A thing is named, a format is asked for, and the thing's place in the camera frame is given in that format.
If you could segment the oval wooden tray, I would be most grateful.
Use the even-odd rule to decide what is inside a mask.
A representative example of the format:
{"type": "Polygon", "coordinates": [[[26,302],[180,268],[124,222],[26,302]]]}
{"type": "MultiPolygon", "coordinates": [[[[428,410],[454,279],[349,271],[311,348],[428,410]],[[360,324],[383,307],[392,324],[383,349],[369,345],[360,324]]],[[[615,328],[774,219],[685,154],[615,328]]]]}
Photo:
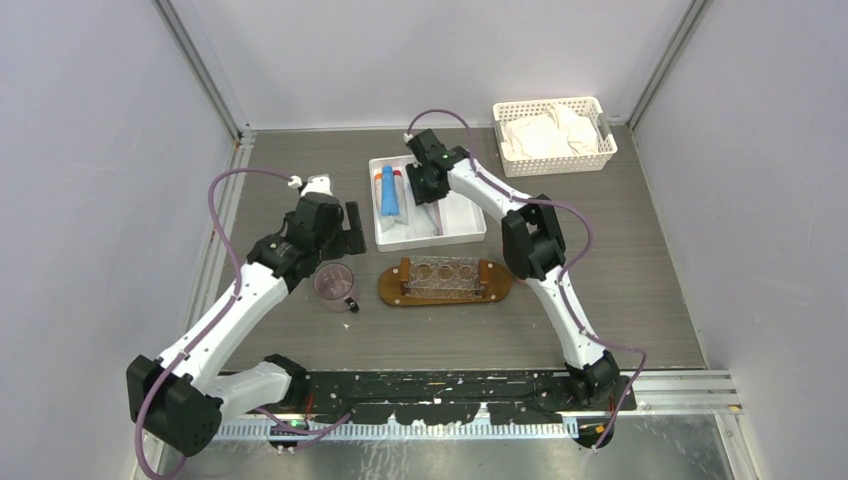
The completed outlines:
{"type": "Polygon", "coordinates": [[[487,259],[408,256],[381,274],[377,293],[392,307],[493,303],[508,296],[512,279],[487,259]]]}

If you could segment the clear glass holder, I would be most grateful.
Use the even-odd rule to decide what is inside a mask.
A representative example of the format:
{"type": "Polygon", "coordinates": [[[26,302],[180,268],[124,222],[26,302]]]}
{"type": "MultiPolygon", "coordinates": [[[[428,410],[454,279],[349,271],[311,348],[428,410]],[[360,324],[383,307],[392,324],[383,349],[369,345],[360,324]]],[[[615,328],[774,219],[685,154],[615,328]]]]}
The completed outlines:
{"type": "Polygon", "coordinates": [[[476,257],[410,256],[408,295],[416,298],[480,297],[476,257]]]}

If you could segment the brown wooden block back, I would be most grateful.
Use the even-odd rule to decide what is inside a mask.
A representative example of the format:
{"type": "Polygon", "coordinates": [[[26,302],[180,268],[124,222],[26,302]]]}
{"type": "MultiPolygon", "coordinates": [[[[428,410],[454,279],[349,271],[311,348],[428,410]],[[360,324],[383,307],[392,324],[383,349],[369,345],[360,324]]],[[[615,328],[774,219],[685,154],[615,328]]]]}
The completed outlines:
{"type": "Polygon", "coordinates": [[[493,264],[487,260],[480,260],[478,264],[479,292],[482,298],[490,295],[492,266],[493,264]]]}

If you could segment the blue toothpaste tube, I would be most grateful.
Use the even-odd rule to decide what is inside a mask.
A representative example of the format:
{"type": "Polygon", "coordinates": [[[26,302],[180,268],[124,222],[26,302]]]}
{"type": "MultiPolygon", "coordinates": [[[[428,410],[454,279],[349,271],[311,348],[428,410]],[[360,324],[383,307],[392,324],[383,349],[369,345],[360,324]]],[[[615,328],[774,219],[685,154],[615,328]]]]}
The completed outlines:
{"type": "Polygon", "coordinates": [[[400,213],[398,204],[395,174],[391,166],[386,165],[381,170],[381,204],[380,211],[382,216],[397,216],[400,213]]]}

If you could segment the white plastic tray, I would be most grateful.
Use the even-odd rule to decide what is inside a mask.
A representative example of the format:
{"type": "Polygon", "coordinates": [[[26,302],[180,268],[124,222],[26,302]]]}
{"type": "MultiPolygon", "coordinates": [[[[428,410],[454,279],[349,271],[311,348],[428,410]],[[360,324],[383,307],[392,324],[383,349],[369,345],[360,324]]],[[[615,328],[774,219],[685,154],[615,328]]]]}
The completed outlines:
{"type": "Polygon", "coordinates": [[[482,241],[487,227],[482,209],[450,192],[433,203],[417,205],[406,167],[411,155],[368,162],[374,237],[381,252],[482,241]]]}

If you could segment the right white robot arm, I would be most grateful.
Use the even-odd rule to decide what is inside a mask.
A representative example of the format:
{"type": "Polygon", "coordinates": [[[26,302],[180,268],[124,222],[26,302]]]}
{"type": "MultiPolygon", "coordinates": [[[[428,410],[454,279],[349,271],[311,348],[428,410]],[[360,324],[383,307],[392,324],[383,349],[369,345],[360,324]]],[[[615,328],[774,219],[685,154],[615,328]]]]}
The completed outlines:
{"type": "Polygon", "coordinates": [[[418,205],[457,193],[500,222],[502,256],[513,276],[540,300],[561,344],[574,403],[596,410],[611,395],[620,370],[598,339],[571,285],[566,242],[554,203],[492,176],[463,147],[447,148],[433,130],[404,135],[414,156],[407,166],[418,205]]]}

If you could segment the white toothpaste tube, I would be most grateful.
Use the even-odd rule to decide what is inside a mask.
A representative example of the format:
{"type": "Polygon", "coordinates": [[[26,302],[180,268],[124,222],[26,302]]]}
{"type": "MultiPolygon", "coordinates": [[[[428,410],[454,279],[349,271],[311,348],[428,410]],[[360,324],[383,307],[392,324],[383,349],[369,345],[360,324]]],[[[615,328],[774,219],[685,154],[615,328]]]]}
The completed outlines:
{"type": "Polygon", "coordinates": [[[404,189],[404,178],[401,172],[398,169],[394,169],[395,174],[395,186],[398,204],[400,207],[400,213],[397,216],[382,216],[380,211],[381,204],[381,170],[374,177],[374,186],[375,186],[375,200],[376,200],[376,212],[378,225],[380,227],[380,231],[385,233],[394,226],[397,225],[408,225],[409,224],[409,215],[405,198],[405,189],[404,189]]]}

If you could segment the purple mug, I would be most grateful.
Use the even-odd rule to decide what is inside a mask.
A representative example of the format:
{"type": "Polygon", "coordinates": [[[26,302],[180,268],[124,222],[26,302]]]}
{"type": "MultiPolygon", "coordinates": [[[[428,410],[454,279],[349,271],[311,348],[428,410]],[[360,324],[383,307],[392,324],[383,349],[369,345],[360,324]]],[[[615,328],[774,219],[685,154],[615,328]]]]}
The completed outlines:
{"type": "Polygon", "coordinates": [[[358,287],[349,267],[330,263],[321,266],[314,275],[313,289],[328,308],[335,312],[358,313],[358,287]]]}

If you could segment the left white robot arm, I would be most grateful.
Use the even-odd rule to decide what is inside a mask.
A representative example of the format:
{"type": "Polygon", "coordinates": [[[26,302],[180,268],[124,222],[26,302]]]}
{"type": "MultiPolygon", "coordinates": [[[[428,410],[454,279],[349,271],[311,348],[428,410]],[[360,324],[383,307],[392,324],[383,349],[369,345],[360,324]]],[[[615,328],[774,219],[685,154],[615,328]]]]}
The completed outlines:
{"type": "Polygon", "coordinates": [[[259,321],[321,262],[367,250],[355,201],[304,193],[284,226],[254,244],[233,284],[185,336],[127,368],[132,421],[186,457],[235,417],[269,405],[293,414],[308,402],[306,369],[282,355],[237,374],[221,372],[259,321]]]}

